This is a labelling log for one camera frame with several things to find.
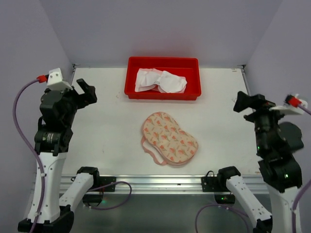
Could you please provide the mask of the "floral mesh laundry bag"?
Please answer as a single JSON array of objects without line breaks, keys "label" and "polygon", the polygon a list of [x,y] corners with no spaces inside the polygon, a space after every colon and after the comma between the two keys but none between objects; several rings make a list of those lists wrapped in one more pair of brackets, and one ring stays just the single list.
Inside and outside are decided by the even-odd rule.
[{"label": "floral mesh laundry bag", "polygon": [[159,166],[183,166],[199,149],[197,140],[165,112],[149,115],[141,127],[141,146]]}]

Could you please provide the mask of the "pink bra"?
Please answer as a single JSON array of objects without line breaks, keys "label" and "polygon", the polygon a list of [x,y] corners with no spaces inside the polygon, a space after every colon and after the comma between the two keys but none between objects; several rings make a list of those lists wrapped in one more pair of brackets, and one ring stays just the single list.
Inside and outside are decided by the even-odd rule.
[{"label": "pink bra", "polygon": [[151,85],[151,86],[148,86],[148,87],[147,87],[147,91],[156,91],[156,92],[162,93],[162,89],[161,89],[160,86],[157,85],[157,84],[153,84],[153,85]]}]

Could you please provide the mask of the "white bra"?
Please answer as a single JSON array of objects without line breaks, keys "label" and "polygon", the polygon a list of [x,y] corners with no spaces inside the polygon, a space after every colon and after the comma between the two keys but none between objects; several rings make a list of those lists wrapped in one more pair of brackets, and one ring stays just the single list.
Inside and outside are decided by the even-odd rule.
[{"label": "white bra", "polygon": [[135,92],[147,91],[147,87],[157,84],[162,93],[184,93],[187,81],[185,77],[161,71],[155,68],[140,68],[136,75]]}]

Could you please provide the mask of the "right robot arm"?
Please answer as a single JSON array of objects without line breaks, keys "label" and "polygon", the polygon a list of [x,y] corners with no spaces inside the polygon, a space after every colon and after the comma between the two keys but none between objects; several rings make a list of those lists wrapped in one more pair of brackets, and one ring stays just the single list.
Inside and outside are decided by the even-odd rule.
[{"label": "right robot arm", "polygon": [[266,210],[248,188],[236,167],[218,171],[221,187],[227,188],[241,204],[255,233],[300,233],[298,199],[302,188],[302,171],[293,153],[302,149],[301,130],[290,122],[279,123],[285,115],[308,112],[308,103],[298,94],[287,95],[284,105],[277,106],[265,96],[237,93],[233,110],[247,109],[253,113],[244,119],[255,126],[259,171],[266,183],[272,210]]}]

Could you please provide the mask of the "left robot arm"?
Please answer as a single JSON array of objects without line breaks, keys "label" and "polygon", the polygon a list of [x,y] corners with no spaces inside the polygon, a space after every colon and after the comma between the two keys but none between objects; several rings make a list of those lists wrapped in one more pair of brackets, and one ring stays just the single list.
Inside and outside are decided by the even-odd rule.
[{"label": "left robot arm", "polygon": [[41,97],[41,117],[38,119],[35,144],[32,146],[21,133],[22,139],[36,159],[35,190],[27,217],[18,223],[22,233],[68,233],[74,223],[74,212],[85,193],[99,180],[95,167],[81,167],[76,178],[63,196],[60,184],[63,166],[73,136],[71,129],[79,109],[97,102],[95,87],[83,79],[77,84],[83,90],[78,94],[73,86],[59,90],[46,88]]}]

